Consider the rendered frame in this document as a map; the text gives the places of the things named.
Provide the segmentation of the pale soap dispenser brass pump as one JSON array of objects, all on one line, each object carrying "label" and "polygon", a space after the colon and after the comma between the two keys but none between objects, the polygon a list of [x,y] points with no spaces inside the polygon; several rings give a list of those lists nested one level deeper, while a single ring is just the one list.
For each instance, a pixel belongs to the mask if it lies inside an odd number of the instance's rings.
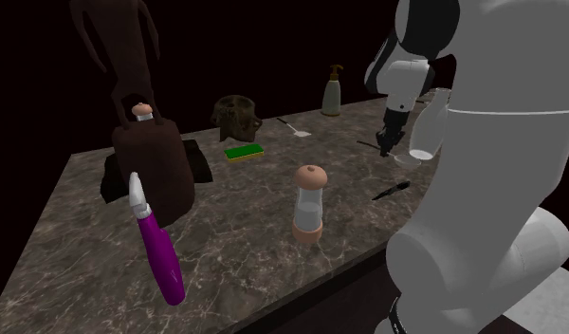
[{"label": "pale soap dispenser brass pump", "polygon": [[324,88],[321,113],[324,116],[336,117],[340,115],[341,95],[339,71],[343,70],[342,65],[331,65],[329,81]]}]

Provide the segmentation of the green and yellow sponge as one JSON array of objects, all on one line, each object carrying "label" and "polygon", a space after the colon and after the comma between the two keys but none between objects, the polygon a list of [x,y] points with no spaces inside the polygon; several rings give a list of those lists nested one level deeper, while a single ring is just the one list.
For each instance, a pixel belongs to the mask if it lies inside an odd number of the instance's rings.
[{"label": "green and yellow sponge", "polygon": [[229,162],[236,162],[249,158],[260,157],[265,153],[265,151],[259,144],[252,143],[245,146],[227,149],[224,153]]}]

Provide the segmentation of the small silver black-handled spatula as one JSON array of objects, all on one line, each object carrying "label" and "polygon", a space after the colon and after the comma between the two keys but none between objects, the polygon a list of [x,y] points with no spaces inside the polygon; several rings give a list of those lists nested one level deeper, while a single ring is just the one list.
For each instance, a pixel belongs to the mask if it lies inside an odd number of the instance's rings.
[{"label": "small silver black-handled spatula", "polygon": [[285,125],[287,125],[293,131],[294,136],[297,136],[300,138],[311,136],[311,133],[306,132],[306,131],[300,131],[300,130],[296,129],[295,127],[293,127],[289,122],[287,122],[281,118],[276,118],[276,119],[278,121],[284,123]]}]

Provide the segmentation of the dark brown skull-shaped ornament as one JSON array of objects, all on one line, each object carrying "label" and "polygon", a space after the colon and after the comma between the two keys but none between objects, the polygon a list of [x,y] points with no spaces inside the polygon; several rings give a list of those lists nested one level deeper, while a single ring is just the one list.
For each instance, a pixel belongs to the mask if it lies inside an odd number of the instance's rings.
[{"label": "dark brown skull-shaped ornament", "polygon": [[232,138],[254,142],[263,121],[255,115],[255,102],[245,96],[228,95],[219,99],[211,115],[213,125],[220,128],[220,141]]}]

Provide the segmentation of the purple handled white-tipped peeler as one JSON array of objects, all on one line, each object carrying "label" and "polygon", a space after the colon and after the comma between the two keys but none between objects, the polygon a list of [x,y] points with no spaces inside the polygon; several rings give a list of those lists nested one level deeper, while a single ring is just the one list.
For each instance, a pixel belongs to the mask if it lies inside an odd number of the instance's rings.
[{"label": "purple handled white-tipped peeler", "polygon": [[177,306],[185,299],[185,289],[172,240],[158,226],[137,172],[130,174],[128,189],[129,204],[138,221],[151,271],[166,303]]}]

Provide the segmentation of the tan-capped clear salt grinder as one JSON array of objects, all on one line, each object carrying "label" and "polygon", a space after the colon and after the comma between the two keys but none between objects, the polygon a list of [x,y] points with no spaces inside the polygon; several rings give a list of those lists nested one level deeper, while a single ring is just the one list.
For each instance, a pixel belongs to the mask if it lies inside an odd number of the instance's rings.
[{"label": "tan-capped clear salt grinder", "polygon": [[322,235],[322,190],[327,173],[317,165],[301,166],[293,180],[298,187],[292,234],[301,243],[317,243]]}]

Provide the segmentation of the small tan-capped grinder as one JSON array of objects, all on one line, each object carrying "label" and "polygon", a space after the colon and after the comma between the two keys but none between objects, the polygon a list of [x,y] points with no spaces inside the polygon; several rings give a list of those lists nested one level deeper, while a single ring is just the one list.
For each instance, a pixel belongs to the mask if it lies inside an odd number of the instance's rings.
[{"label": "small tan-capped grinder", "polygon": [[148,121],[151,120],[153,116],[153,108],[143,102],[139,102],[138,104],[132,107],[132,113],[136,117],[137,121]]}]

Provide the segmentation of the black knife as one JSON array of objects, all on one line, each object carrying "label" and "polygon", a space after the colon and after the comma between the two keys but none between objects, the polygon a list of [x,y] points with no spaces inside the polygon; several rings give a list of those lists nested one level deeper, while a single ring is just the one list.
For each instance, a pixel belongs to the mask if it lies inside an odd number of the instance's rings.
[{"label": "black knife", "polygon": [[392,195],[392,194],[394,194],[394,193],[396,193],[396,192],[398,192],[398,191],[405,190],[405,189],[408,188],[410,185],[411,185],[411,182],[410,182],[409,180],[400,182],[400,183],[396,184],[395,186],[393,186],[393,187],[391,187],[391,188],[389,188],[389,189],[387,189],[387,190],[381,192],[380,194],[376,195],[375,197],[372,198],[372,200],[373,200],[373,201],[379,200],[379,199],[381,199],[381,198],[384,197],[384,196]]}]

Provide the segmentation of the clear glass bottle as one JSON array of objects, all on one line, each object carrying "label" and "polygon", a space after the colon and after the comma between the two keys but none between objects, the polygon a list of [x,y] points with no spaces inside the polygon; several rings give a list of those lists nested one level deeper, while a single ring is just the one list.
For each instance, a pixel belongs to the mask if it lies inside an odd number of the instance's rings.
[{"label": "clear glass bottle", "polygon": [[414,123],[409,154],[419,160],[432,159],[439,150],[446,128],[451,90],[437,88],[431,102]]}]

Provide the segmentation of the black-handled silver spoon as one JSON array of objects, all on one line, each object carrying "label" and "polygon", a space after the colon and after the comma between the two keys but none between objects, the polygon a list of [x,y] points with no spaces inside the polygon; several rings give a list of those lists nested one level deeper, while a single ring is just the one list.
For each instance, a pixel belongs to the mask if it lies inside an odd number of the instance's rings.
[{"label": "black-handled silver spoon", "polygon": [[397,166],[404,169],[415,169],[421,165],[421,161],[410,155],[394,155],[389,153],[389,157],[393,157]]}]

